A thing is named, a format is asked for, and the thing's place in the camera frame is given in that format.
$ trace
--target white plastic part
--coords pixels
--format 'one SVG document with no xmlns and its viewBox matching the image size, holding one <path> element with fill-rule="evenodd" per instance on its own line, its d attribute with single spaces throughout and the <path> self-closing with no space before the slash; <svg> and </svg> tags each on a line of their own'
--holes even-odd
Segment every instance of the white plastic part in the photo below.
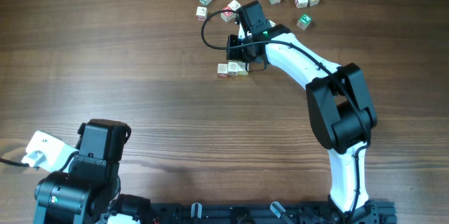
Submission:
<svg viewBox="0 0 449 224">
<path fill-rule="evenodd" d="M 63 143 L 54 136 L 42 131 L 36 131 L 25 151 L 27 155 L 22 158 L 22 163 L 54 172 L 61 169 L 70 154 L 77 151 L 77 149 Z M 64 172 L 68 172 L 69 165 L 67 165 Z"/>
<path fill-rule="evenodd" d="M 300 47 L 317 61 L 323 63 L 323 65 L 332 73 L 336 72 L 337 68 L 340 66 L 337 63 L 324 60 L 319 55 L 315 54 L 306 46 L 302 45 L 292 33 L 278 35 L 272 40 L 285 41 Z M 268 61 L 273 66 L 279 67 L 289 74 L 304 89 L 306 89 L 306 84 L 310 83 L 313 79 L 328 76 L 327 73 L 319 69 L 318 65 L 314 64 L 308 57 L 294 48 L 282 44 L 267 44 L 265 50 Z"/>
<path fill-rule="evenodd" d="M 353 155 L 357 149 L 364 145 L 366 143 L 357 143 L 348 148 L 344 154 L 338 154 L 335 150 L 329 150 L 330 171 L 332 172 L 330 198 L 342 212 L 352 210 L 356 196 L 356 160 Z M 363 206 L 368 200 L 368 193 L 365 189 L 365 151 L 361 150 L 358 154 L 360 195 L 358 196 L 356 209 Z"/>
<path fill-rule="evenodd" d="M 118 213 L 115 216 L 110 216 L 107 219 L 107 224 L 140 224 L 140 220 L 133 220 L 132 216 Z"/>
</svg>

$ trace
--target black and white robotic arm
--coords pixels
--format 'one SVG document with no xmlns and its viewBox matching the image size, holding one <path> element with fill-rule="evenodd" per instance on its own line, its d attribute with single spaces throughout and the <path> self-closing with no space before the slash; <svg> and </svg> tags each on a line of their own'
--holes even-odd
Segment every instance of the black and white robotic arm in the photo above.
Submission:
<svg viewBox="0 0 449 224">
<path fill-rule="evenodd" d="M 396 223 L 394 205 L 370 201 L 365 189 L 365 152 L 377 117 L 360 68 L 329 62 L 302 45 L 287 27 L 272 27 L 257 1 L 235 12 L 239 34 L 229 35 L 226 47 L 212 46 L 203 31 L 220 12 L 209 16 L 201 29 L 207 46 L 226 50 L 228 60 L 264 61 L 279 67 L 305 89 L 312 131 L 330 158 L 328 203 L 273 202 L 269 207 L 195 203 L 187 208 L 120 195 L 119 160 L 130 128 L 91 121 L 81 125 L 76 147 L 40 131 L 30 141 L 22 162 L 52 172 L 36 188 L 34 223 L 52 223 L 47 220 L 58 215 L 64 223 Z M 347 101 L 336 104 L 336 95 L 346 96 Z"/>
</svg>

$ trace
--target robotic arm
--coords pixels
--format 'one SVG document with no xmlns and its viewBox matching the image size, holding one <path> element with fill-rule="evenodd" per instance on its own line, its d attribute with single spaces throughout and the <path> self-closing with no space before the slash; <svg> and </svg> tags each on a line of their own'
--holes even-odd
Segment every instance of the robotic arm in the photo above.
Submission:
<svg viewBox="0 0 449 224">
<path fill-rule="evenodd" d="M 306 90 L 312 131 L 328 150 L 332 188 L 328 202 L 282 206 L 202 206 L 152 204 L 149 199 L 120 195 L 118 177 L 130 128 L 116 121 L 81 125 L 75 148 L 36 132 L 22 162 L 52 172 L 37 186 L 34 223 L 97 224 L 329 224 L 396 223 L 393 203 L 368 200 L 364 160 L 370 130 L 377 123 L 363 74 L 355 64 L 344 67 L 324 60 L 302 45 L 283 25 L 271 26 L 259 2 L 237 10 L 239 35 L 229 35 L 228 60 L 263 60 L 281 68 Z M 347 101 L 336 104 L 334 97 Z"/>
</svg>

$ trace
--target wooden surface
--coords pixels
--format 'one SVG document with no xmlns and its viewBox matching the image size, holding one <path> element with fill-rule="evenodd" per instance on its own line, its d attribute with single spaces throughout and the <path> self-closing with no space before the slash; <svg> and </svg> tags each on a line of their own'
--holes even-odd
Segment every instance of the wooden surface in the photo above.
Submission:
<svg viewBox="0 0 449 224">
<path fill-rule="evenodd" d="M 209 13 L 231 0 L 213 0 Z M 253 0 L 238 0 L 241 4 Z M 378 125 L 366 158 L 373 199 L 400 223 L 449 219 L 448 0 L 321 0 L 269 5 L 310 49 L 365 74 Z M 326 200 L 327 152 L 305 92 L 270 67 L 218 79 L 198 0 L 0 0 L 0 155 L 21 160 L 40 129 L 74 145 L 91 118 L 124 121 L 122 192 L 153 202 Z M 296 27 L 306 13 L 313 25 Z M 207 39 L 237 26 L 220 17 Z M 31 223 L 44 171 L 0 164 L 0 223 Z"/>
</svg>

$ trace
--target wooden table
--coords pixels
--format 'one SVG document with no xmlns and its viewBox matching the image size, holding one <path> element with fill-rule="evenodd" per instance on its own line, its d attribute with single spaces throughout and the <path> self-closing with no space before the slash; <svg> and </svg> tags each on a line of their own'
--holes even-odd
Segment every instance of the wooden table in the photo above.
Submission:
<svg viewBox="0 0 449 224">
<path fill-rule="evenodd" d="M 209 13 L 231 0 L 213 0 Z M 241 4 L 253 0 L 238 0 Z M 400 223 L 449 219 L 448 0 L 294 0 L 265 15 L 333 62 L 365 74 L 378 125 L 366 159 L 373 199 Z M 0 155 L 21 160 L 40 129 L 70 145 L 91 118 L 128 123 L 122 192 L 153 202 L 326 200 L 328 153 L 305 92 L 275 67 L 218 79 L 199 0 L 0 0 Z M 306 13 L 313 25 L 302 31 Z M 237 26 L 207 27 L 224 46 Z M 31 223 L 44 171 L 0 164 L 0 223 Z"/>
</svg>

